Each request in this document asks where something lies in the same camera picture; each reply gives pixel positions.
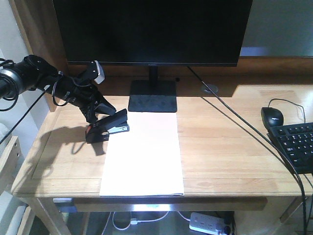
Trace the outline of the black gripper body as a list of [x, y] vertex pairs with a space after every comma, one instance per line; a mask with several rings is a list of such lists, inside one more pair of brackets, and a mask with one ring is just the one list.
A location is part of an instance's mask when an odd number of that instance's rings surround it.
[[103, 96], [98, 88], [89, 79], [69, 77], [65, 75], [49, 76], [48, 93], [56, 106], [62, 107], [68, 103], [78, 107], [94, 104], [96, 108], [97, 99]]

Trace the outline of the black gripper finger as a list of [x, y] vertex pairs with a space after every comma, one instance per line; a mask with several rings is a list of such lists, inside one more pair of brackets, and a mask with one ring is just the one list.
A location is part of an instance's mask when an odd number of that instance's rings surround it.
[[116, 108], [112, 106], [103, 96], [97, 99], [95, 111], [100, 114], [114, 115]]
[[82, 107], [82, 114], [88, 123], [94, 124], [97, 122], [94, 104], [88, 104], [87, 106]]

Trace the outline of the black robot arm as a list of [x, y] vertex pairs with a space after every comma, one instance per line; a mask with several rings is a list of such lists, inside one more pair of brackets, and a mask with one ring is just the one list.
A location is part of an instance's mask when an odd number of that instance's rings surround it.
[[88, 63], [85, 71], [77, 77], [66, 76], [45, 59], [29, 55], [19, 63], [1, 60], [0, 96], [8, 101], [17, 101], [25, 91], [39, 89], [64, 105], [72, 104], [80, 109], [88, 123], [96, 123], [96, 114], [114, 115], [116, 109], [103, 97], [96, 87], [104, 81], [105, 75], [99, 62]]

